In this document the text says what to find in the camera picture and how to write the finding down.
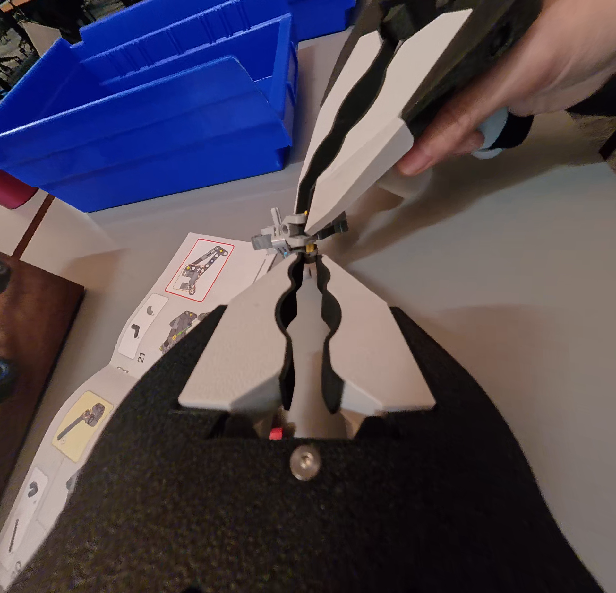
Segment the maroon cylindrical post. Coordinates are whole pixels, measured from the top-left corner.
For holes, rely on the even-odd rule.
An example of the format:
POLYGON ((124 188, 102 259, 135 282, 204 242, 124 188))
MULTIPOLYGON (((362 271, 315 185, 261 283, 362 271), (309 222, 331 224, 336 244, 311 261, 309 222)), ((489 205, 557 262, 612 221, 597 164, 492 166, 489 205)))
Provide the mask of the maroon cylindrical post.
POLYGON ((1 170, 1 206, 13 210, 27 203, 39 189, 1 170))

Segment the person's right hand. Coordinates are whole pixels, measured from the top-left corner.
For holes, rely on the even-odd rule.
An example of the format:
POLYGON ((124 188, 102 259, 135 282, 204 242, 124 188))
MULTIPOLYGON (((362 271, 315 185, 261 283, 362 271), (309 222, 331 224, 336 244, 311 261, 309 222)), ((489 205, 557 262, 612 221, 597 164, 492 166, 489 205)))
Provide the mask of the person's right hand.
POLYGON ((543 0, 520 41, 440 109, 397 163, 414 176, 481 147, 479 125, 506 108, 524 117, 565 110, 615 74, 615 0, 543 0))

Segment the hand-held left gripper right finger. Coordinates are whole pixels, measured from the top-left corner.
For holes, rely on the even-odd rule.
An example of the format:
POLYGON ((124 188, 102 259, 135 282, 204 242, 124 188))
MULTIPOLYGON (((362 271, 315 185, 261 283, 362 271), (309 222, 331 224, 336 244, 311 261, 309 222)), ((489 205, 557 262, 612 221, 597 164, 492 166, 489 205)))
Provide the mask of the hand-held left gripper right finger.
POLYGON ((388 304, 331 258, 318 258, 323 345, 321 392, 353 437, 368 417, 435 406, 420 367, 388 304))

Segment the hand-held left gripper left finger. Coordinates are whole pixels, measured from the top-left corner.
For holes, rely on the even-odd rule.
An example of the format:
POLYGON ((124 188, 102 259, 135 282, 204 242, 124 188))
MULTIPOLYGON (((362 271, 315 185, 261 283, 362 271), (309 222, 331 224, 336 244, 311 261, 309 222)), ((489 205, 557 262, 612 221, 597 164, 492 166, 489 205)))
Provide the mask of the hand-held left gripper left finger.
POLYGON ((295 385, 287 332, 295 318, 295 258, 273 267, 205 321, 211 335, 178 397, 177 414, 239 416, 265 440, 295 385))

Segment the toy buggy set box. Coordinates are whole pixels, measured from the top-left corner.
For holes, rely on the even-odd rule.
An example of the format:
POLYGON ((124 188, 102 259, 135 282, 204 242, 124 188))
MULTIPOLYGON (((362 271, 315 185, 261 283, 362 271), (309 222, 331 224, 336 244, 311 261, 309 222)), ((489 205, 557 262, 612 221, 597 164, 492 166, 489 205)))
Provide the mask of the toy buggy set box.
POLYGON ((1 494, 84 294, 78 283, 1 253, 1 494))

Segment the grey toy brick assembly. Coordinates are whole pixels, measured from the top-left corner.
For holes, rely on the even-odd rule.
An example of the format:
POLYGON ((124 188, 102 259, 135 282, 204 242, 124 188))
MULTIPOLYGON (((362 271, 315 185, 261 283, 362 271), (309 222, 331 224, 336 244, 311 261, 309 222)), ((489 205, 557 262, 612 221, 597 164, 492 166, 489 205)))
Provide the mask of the grey toy brick assembly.
POLYGON ((260 234, 252 237, 251 244, 256 251, 264 250, 269 255, 281 258, 296 254, 314 257, 319 241, 348 231, 345 212, 314 235, 305 231, 307 213, 292 214, 281 219, 279 209, 273 208, 271 214, 273 225, 262 228, 260 234))

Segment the building instruction booklet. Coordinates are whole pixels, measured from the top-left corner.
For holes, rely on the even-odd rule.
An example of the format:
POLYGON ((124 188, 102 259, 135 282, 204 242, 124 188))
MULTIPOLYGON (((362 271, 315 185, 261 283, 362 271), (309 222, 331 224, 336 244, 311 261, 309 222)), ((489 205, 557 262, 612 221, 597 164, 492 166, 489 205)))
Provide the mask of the building instruction booklet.
POLYGON ((134 384, 211 311, 266 274, 273 253, 189 233, 118 336, 110 362, 58 409, 1 530, 1 592, 49 534, 109 418, 134 384))

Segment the blue plastic storage bin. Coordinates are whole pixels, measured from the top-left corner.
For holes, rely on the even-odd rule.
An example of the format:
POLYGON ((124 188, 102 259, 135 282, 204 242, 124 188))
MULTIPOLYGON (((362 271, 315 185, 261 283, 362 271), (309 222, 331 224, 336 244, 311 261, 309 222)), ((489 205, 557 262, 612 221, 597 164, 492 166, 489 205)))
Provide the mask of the blue plastic storage bin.
POLYGON ((290 17, 295 41, 344 31, 357 0, 153 0, 169 23, 199 15, 211 42, 290 17))
POLYGON ((82 212, 281 170, 286 0, 144 0, 58 39, 1 101, 1 170, 82 212))

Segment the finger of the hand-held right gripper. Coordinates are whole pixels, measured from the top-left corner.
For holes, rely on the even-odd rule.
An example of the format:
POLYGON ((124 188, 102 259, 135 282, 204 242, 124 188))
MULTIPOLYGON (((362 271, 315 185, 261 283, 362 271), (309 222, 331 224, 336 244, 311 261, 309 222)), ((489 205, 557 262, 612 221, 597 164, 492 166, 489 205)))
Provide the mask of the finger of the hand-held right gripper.
POLYGON ((411 149, 414 139, 402 112, 472 13, 472 9, 445 12, 394 51, 374 103, 350 128, 338 154, 317 178, 307 234, 328 226, 411 149))
POLYGON ((295 214, 308 213, 317 178, 331 164, 347 132, 374 103, 384 73, 401 43, 364 34, 321 104, 297 187, 295 214))

